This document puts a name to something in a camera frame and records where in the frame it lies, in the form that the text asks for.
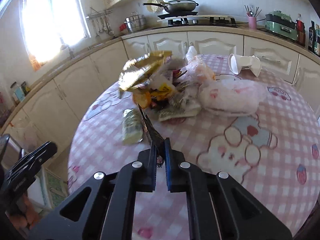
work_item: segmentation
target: utensil rack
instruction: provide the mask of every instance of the utensil rack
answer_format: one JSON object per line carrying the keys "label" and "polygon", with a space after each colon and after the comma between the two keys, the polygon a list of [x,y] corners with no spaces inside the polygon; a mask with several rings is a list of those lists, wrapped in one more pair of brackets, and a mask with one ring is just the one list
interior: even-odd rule
{"label": "utensil rack", "polygon": [[85,19],[96,19],[101,16],[106,16],[112,13],[112,10],[103,10],[103,11],[96,11],[92,7],[90,7],[90,15],[88,15]]}

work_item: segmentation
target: pink checkered tablecloth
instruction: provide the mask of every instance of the pink checkered tablecloth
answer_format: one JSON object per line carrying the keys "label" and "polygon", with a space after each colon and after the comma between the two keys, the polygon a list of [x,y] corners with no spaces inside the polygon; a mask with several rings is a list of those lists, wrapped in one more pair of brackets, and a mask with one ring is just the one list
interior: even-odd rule
{"label": "pink checkered tablecloth", "polygon": [[[215,174],[227,171],[278,217],[294,235],[306,221],[320,191],[320,128],[308,104],[295,89],[262,70],[256,78],[243,70],[233,76],[228,56],[203,55],[219,79],[261,82],[267,98],[256,114],[214,116],[205,110],[196,117],[158,122],[148,114],[172,148],[187,161]],[[70,193],[97,171],[119,171],[148,149],[146,138],[122,144],[122,114],[136,107],[131,94],[117,98],[117,83],[89,108],[75,133],[68,162]],[[137,193],[132,239],[189,239],[184,193],[169,193],[165,168],[157,169],[156,190]]]}

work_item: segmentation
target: trash pile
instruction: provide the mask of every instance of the trash pile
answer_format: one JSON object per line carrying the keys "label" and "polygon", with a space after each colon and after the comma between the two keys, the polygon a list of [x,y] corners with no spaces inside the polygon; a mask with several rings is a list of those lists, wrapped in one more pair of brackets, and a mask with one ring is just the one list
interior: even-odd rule
{"label": "trash pile", "polygon": [[153,51],[127,61],[118,85],[132,92],[142,109],[154,109],[159,121],[196,116],[201,108],[223,116],[250,115],[266,97],[264,87],[255,81],[216,81],[193,46],[185,58]]}

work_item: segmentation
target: window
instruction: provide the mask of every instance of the window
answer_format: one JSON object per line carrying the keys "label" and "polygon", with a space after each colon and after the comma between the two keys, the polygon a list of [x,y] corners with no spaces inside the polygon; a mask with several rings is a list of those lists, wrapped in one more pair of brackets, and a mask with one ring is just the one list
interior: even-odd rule
{"label": "window", "polygon": [[22,0],[22,28],[30,59],[46,62],[62,44],[89,36],[80,0]]}

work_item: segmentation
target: gold foil wrapper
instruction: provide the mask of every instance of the gold foil wrapper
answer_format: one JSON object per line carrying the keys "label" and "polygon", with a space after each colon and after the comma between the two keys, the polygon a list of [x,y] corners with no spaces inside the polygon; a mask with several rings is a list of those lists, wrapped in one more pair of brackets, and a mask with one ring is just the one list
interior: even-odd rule
{"label": "gold foil wrapper", "polygon": [[147,81],[171,56],[172,51],[153,51],[138,59],[127,61],[119,76],[119,88],[133,92],[139,87],[139,84]]}

